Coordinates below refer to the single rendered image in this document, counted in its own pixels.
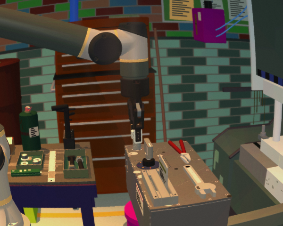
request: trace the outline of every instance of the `dark green container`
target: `dark green container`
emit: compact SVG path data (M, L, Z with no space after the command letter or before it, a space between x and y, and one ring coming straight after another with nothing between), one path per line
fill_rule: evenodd
M21 112L19 117L23 151L40 150L38 113L36 111Z

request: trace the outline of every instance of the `white post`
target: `white post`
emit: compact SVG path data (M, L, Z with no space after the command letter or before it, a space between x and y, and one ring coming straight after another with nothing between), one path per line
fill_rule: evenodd
M282 103L275 100L273 141L280 141L282 121Z

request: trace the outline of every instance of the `pliers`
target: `pliers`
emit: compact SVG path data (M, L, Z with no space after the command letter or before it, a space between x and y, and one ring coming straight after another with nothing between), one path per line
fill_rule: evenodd
M179 140L181 150L170 140L168 141L168 144L180 154L180 158L184 163L189 163L189 161L191 161L190 155L185 151L183 140Z

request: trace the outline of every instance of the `red handle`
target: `red handle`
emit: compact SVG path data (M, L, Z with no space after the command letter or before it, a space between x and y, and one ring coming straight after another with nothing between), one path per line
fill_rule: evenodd
M179 144L183 153L186 153L183 140L179 140Z
M175 151L177 151L179 154L182 153L182 151L181 151L172 141L169 140L169 141L168 141L168 144L170 144L171 147L174 148Z

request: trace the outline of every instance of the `red barrel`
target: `red barrel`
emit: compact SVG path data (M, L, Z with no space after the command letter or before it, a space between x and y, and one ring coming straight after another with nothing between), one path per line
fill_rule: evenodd
M20 60L0 60L0 124L6 137L21 145L19 114L22 112L20 89Z

